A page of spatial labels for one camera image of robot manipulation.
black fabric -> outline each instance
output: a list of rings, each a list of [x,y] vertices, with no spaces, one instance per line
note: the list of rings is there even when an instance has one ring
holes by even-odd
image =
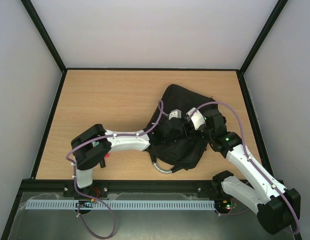
[[[161,100],[164,103],[164,112],[169,114],[175,109],[181,110],[181,117],[186,117],[186,113],[193,107],[198,107],[207,102],[215,101],[211,97],[200,95],[176,84],[168,86]],[[217,104],[212,104],[201,108],[201,113],[209,109],[217,109]],[[156,108],[151,117],[145,131],[152,126],[160,111]],[[163,124],[168,118],[163,116],[159,124]],[[156,158],[173,165],[173,172],[181,169],[193,169],[200,161],[204,151],[206,150],[208,141],[201,137],[189,136],[176,141],[165,142],[164,144],[151,144],[146,151],[150,154],[152,161]]]

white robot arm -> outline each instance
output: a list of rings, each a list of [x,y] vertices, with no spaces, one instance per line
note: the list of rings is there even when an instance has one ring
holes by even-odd
[[[168,117],[168,121],[173,118],[181,119],[181,113],[176,109]],[[294,188],[288,190],[263,168],[247,146],[244,149],[242,139],[236,133],[227,131],[226,120],[217,109],[201,114],[192,108],[183,121],[188,125],[192,124],[193,129],[208,140],[211,148],[234,164],[253,187],[242,183],[231,172],[224,171],[212,179],[217,195],[227,194],[241,201],[257,215],[260,224],[270,234],[275,234],[295,222],[293,212],[299,218],[299,193]],[[92,126],[71,142],[72,148],[78,149],[73,152],[76,158],[78,187],[82,189],[93,183],[93,167],[98,163],[102,168],[105,167],[104,156],[108,152],[144,151],[150,144],[148,131],[115,132],[105,130],[101,124]],[[293,210],[289,209],[283,196]]]

purple cable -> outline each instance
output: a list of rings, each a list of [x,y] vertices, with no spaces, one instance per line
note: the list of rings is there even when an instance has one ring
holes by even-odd
[[[256,169],[256,170],[265,178],[265,180],[272,186],[272,185],[273,185],[272,180],[270,180],[270,179],[265,175],[265,173],[256,165],[256,163],[253,162],[253,160],[252,160],[251,158],[249,158],[249,154],[248,154],[248,152],[247,152],[247,150],[246,150],[245,138],[244,138],[244,130],[243,130],[243,125],[242,125],[241,119],[240,119],[240,117],[238,116],[238,114],[235,112],[235,110],[234,110],[231,106],[229,106],[228,104],[226,104],[226,103],[224,103],[224,102],[220,102],[220,101],[206,102],[206,103],[204,103],[204,104],[198,106],[198,107],[195,109],[195,111],[193,111],[193,112],[191,113],[190,117],[193,116],[193,114],[194,114],[197,110],[201,109],[201,108],[204,107],[204,106],[211,105],[211,104],[223,105],[223,106],[227,107],[229,110],[231,110],[232,113],[235,115],[235,117],[236,117],[236,119],[237,119],[237,121],[238,121],[238,124],[239,124],[239,128],[240,128],[240,136],[241,136],[241,141],[242,141],[242,145],[243,145],[243,151],[244,151],[244,153],[245,153],[245,155],[246,155],[248,161],[255,167],[255,169]],[[298,219],[298,217],[297,217],[297,215],[296,215],[296,213],[295,213],[295,211],[294,211],[292,205],[291,205],[290,202],[287,200],[287,198],[284,196],[284,194],[278,189],[277,186],[275,186],[274,189],[275,189],[275,191],[278,192],[278,194],[283,198],[284,202],[287,204],[287,206],[288,206],[288,208],[289,208],[289,210],[290,210],[291,214],[293,215],[294,220],[295,220],[295,222],[296,222],[296,230],[295,230],[295,231],[290,231],[290,230],[287,230],[287,229],[284,229],[284,231],[287,232],[287,233],[290,233],[290,234],[294,234],[294,235],[298,234],[298,233],[300,232],[301,225],[300,225],[300,221],[299,221],[299,219]]]
[[[235,216],[235,215],[241,215],[241,214],[247,212],[248,210],[249,210],[249,208],[247,207],[242,211],[234,212],[234,213],[219,213],[219,211],[217,209],[215,209],[215,212],[218,213],[218,215],[220,215],[220,216]]]
[[[164,103],[163,103],[162,100],[160,100],[160,101],[158,102],[158,109],[159,109],[159,115],[158,115],[158,118],[157,118],[155,124],[154,124],[149,130],[147,130],[146,132],[141,133],[140,136],[143,136],[143,135],[148,134],[149,132],[151,132],[151,131],[156,127],[156,125],[159,123],[159,121],[160,121],[160,119],[161,119],[161,117],[162,117],[162,115],[163,115],[163,113],[164,113],[164,112],[163,112]],[[136,136],[136,134],[133,134],[133,133],[120,133],[120,134],[117,134],[117,137],[135,137],[135,136]],[[86,146],[86,145],[88,145],[88,144],[91,144],[92,142],[96,142],[96,141],[99,141],[99,140],[102,140],[102,139],[112,138],[112,137],[113,137],[113,135],[111,135],[111,134],[95,137],[95,138],[93,138],[93,139],[90,139],[90,140],[88,140],[88,141],[83,142],[82,144],[78,145],[77,147],[74,147],[74,148],[73,148],[69,153],[67,153],[67,155],[66,155],[66,159],[67,159],[68,161],[70,161],[71,163],[73,163],[73,175],[74,175],[74,189],[75,189],[75,191],[76,191],[79,195],[81,195],[81,196],[83,196],[83,197],[90,198],[90,199],[94,199],[95,201],[98,201],[98,202],[102,203],[102,204],[109,210],[109,212],[110,212],[111,215],[112,215],[112,218],[113,218],[113,229],[112,229],[111,233],[110,233],[108,236],[99,236],[99,235],[95,234],[95,233],[89,228],[89,226],[88,226],[88,225],[86,224],[86,222],[84,221],[83,217],[80,215],[80,209],[81,209],[82,205],[80,205],[80,206],[78,207],[78,209],[77,209],[77,214],[79,214],[78,216],[79,216],[80,220],[82,221],[82,223],[84,224],[84,227],[86,228],[86,230],[87,230],[93,237],[95,237],[95,238],[97,238],[97,239],[102,239],[102,240],[104,240],[104,239],[110,239],[110,238],[113,237],[114,234],[115,234],[116,225],[117,225],[117,220],[116,220],[115,213],[114,213],[113,210],[110,208],[110,206],[109,206],[106,202],[104,202],[103,200],[101,200],[101,199],[99,199],[99,198],[97,198],[97,197],[94,197],[94,196],[90,196],[90,195],[84,194],[84,193],[82,193],[82,192],[80,192],[80,191],[78,190],[77,181],[76,181],[76,178],[77,178],[77,176],[76,176],[76,169],[77,169],[77,168],[76,168],[76,161],[73,160],[73,159],[71,159],[70,156],[71,156],[74,152],[76,152],[78,149],[80,149],[80,148],[82,148],[82,147],[84,147],[84,146]]]

